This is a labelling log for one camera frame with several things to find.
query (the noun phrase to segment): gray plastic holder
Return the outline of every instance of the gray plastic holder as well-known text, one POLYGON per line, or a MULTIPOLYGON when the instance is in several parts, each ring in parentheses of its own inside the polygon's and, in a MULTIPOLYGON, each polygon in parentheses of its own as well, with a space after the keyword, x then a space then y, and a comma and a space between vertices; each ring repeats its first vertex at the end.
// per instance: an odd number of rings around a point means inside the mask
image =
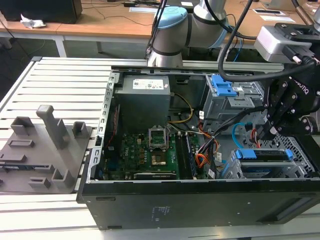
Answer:
POLYGON ((76 121, 65 125, 51 105, 12 122, 14 133, 0 151, 0 192, 68 194, 74 190, 92 128, 76 121))

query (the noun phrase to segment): yellow wire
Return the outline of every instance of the yellow wire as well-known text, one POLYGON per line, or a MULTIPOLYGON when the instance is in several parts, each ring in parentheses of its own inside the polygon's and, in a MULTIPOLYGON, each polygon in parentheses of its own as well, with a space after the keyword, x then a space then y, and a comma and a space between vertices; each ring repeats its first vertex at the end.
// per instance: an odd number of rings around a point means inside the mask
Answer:
POLYGON ((188 104, 188 106, 190 108, 190 115, 189 115, 189 117, 187 119, 179 120, 179 121, 168 121, 168 123, 170 123, 170 124, 182 124, 182 123, 185 123, 185 122, 189 121, 192 118, 192 116, 194 114, 194 110, 193 110, 192 106, 190 105, 190 103, 183 96, 181 96, 178 93, 175 93, 175 95, 178 95, 180 98, 182 98, 186 102, 186 104, 188 104))

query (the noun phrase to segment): green motherboard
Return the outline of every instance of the green motherboard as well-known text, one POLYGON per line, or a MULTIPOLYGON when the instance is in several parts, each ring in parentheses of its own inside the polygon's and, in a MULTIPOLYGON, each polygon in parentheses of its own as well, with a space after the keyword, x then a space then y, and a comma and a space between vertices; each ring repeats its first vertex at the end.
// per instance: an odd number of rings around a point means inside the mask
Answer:
MULTIPOLYGON (((198 137, 191 134, 188 139, 194 155, 199 148, 198 137)), ((177 154, 176 140, 177 134, 168 134, 166 149, 151 149, 148 133, 123 134, 119 156, 106 158, 103 178, 114 181, 143 180, 141 178, 152 174, 153 178, 163 175, 165 179, 180 179, 178 157, 181 154, 177 154)), ((163 144, 164 135, 152 135, 151 143, 163 144)))

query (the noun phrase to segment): slotted aluminum surface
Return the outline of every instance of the slotted aluminum surface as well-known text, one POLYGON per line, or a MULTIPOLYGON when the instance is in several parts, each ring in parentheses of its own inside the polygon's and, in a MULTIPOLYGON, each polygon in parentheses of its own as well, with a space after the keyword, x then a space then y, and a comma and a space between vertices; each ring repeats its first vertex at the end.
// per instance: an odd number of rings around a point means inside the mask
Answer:
MULTIPOLYGON (((217 69, 216 62, 186 61, 185 66, 217 69)), ((40 104, 51 104, 54 116, 66 124, 85 121, 95 136, 111 66, 145 66, 144 60, 54 58, 31 62, 0 103, 0 149, 13 132, 17 116, 36 116, 40 104)), ((226 63, 233 70, 274 72, 278 64, 226 63)), ((93 138, 87 149, 94 145, 93 138)), ((75 191, 79 187, 78 179, 75 191)), ((252 239, 308 240, 320 238, 320 205, 284 225, 228 226, 99 231, 85 204, 77 204, 76 193, 62 195, 0 193, 0 239, 51 240, 217 240, 252 239)))

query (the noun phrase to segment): motherboard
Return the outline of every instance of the motherboard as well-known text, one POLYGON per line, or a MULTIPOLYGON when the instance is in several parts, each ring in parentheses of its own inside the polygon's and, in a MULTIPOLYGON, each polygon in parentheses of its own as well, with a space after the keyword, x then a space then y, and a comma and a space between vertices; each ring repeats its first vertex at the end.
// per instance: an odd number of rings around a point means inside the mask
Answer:
POLYGON ((119 156, 105 160, 103 178, 113 181, 193 179, 198 174, 195 163, 198 149, 196 134, 169 134, 162 130, 124 133, 119 156))

